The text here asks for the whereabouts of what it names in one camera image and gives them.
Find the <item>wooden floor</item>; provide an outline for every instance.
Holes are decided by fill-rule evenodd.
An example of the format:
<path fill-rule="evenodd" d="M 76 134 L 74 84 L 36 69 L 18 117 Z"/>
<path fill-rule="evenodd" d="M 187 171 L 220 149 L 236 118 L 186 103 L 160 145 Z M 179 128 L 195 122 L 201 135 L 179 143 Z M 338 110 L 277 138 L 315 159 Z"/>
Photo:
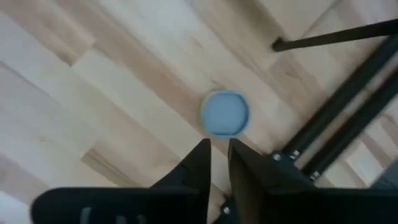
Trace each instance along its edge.
<path fill-rule="evenodd" d="M 396 17 L 396 0 L 0 0 L 0 223 L 29 223 L 54 187 L 150 186 L 208 137 L 212 90 L 249 100 L 243 142 L 279 149 L 382 38 L 282 54 L 272 41 Z M 397 119 L 394 101 L 317 184 L 371 185 L 398 156 Z M 212 143 L 209 221 L 230 191 L 228 142 Z"/>

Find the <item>black metal leg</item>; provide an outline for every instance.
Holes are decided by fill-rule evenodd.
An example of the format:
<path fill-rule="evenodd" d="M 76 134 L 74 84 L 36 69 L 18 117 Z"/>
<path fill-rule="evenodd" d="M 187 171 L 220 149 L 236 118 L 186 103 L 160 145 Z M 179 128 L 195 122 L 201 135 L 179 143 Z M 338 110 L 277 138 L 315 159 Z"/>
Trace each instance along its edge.
<path fill-rule="evenodd" d="M 295 41 L 284 41 L 278 38 L 273 44 L 272 49 L 276 52 L 281 52 L 290 49 L 297 49 L 303 47 L 313 47 L 325 44 L 334 44 L 339 42 L 346 42 L 351 40 L 367 39 L 370 37 L 379 37 L 398 34 L 398 19 L 386 22 L 379 22 L 367 26 L 357 27 L 354 29 L 347 29 L 331 34 L 319 35 L 317 37 L 309 37 L 306 39 Z"/>
<path fill-rule="evenodd" d="M 316 180 L 398 93 L 398 68 L 303 168 Z"/>
<path fill-rule="evenodd" d="M 297 160 L 397 50 L 398 35 L 388 37 L 284 146 L 282 152 L 293 161 Z"/>

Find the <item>black metal bar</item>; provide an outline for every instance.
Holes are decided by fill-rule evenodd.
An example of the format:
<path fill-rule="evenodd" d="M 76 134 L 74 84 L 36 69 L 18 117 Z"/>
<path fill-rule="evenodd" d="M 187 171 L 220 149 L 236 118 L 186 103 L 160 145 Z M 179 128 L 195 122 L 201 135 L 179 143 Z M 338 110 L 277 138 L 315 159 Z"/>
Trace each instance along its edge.
<path fill-rule="evenodd" d="M 398 68 L 302 169 L 316 180 L 398 93 Z"/>
<path fill-rule="evenodd" d="M 297 160 L 397 50 L 398 35 L 388 37 L 282 148 L 282 152 L 293 161 Z"/>
<path fill-rule="evenodd" d="M 309 37 L 295 41 L 284 41 L 278 38 L 273 44 L 272 49 L 276 52 L 281 52 L 290 49 L 297 49 L 303 47 L 313 47 L 325 44 L 334 44 L 339 42 L 346 42 L 351 40 L 360 40 L 370 37 L 379 37 L 398 34 L 398 19 L 393 19 L 386 22 L 379 22 L 367 26 L 357 27 L 354 29 L 346 29 L 331 34 L 319 35 L 316 37 Z"/>

